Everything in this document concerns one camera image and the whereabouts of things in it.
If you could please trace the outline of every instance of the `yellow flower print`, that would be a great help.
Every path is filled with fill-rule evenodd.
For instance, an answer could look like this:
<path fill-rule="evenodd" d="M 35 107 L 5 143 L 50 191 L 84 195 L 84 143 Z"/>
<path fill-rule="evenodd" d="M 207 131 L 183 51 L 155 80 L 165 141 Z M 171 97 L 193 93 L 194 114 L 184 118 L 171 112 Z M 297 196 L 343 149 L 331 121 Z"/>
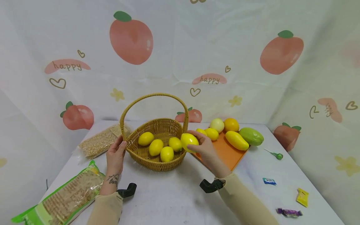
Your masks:
<path fill-rule="evenodd" d="M 356 159 L 352 156 L 347 159 L 342 159 L 339 156 L 335 156 L 335 160 L 340 164 L 336 167 L 337 170 L 346 171 L 346 175 L 351 177 L 355 173 L 360 172 L 360 166 L 356 165 Z"/>
<path fill-rule="evenodd" d="M 125 100 L 122 91 L 118 91 L 116 88 L 113 89 L 113 92 L 111 92 L 110 95 L 111 97 L 115 98 L 116 102 L 118 102 L 120 99 Z"/>
<path fill-rule="evenodd" d="M 7 162 L 8 162 L 8 160 L 6 158 L 1 158 L 0 159 L 0 168 L 3 167 Z"/>
<path fill-rule="evenodd" d="M 237 95 L 235 95 L 233 99 L 229 100 L 229 103 L 231 103 L 230 107 L 234 107 L 234 105 L 241 105 L 242 100 L 243 100 L 243 98 L 238 97 Z"/>

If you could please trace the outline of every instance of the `wrist tattoo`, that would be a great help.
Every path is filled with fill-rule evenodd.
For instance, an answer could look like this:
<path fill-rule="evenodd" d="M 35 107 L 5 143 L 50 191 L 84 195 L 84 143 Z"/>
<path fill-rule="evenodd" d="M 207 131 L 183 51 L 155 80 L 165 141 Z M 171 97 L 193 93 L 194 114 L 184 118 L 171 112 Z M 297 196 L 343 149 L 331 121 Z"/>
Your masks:
<path fill-rule="evenodd" d="M 106 181 L 109 181 L 109 184 L 115 184 L 117 186 L 117 183 L 119 181 L 119 175 L 120 174 L 113 174 L 109 176 Z"/>

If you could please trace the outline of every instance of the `left hand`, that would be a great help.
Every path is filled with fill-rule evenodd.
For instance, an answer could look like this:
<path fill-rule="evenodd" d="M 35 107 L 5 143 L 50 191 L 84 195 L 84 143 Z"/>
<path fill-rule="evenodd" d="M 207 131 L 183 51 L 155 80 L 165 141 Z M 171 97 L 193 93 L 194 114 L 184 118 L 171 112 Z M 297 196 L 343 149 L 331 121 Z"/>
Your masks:
<path fill-rule="evenodd" d="M 117 173 L 120 175 L 122 173 L 126 145 L 127 142 L 123 141 L 121 135 L 106 152 L 106 162 L 108 165 L 107 174 Z"/>

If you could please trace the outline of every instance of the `plastic bag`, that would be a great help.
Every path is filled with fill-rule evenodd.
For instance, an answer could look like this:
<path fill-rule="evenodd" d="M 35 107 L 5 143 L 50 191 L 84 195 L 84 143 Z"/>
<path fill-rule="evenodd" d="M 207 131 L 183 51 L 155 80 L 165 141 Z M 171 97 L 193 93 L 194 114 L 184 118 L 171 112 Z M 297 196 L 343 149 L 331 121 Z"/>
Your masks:
<path fill-rule="evenodd" d="M 66 225 L 86 209 L 99 194 L 105 175 L 95 161 L 47 196 L 41 203 L 11 219 L 14 223 Z"/>
<path fill-rule="evenodd" d="M 129 136 L 132 133 L 127 124 L 124 125 L 124 131 L 126 136 Z M 120 126 L 117 124 L 81 142 L 75 150 L 75 154 L 78 157 L 78 163 L 82 164 L 103 154 L 120 135 Z"/>

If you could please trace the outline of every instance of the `orange cutting board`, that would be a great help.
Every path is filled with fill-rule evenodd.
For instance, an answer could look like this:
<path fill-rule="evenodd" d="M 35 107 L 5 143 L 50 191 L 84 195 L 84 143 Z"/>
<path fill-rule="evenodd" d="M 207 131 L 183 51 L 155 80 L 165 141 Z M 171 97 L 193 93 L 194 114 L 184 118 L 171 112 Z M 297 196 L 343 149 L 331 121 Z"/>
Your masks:
<path fill-rule="evenodd" d="M 233 171 L 236 165 L 245 155 L 246 151 L 240 151 L 234 148 L 225 138 L 225 133 L 221 132 L 219 138 L 216 141 L 213 141 L 212 144 L 215 147 L 216 153 L 219 158 L 228 166 L 228 168 Z M 201 156 L 199 153 L 192 154 L 197 158 L 201 163 Z"/>

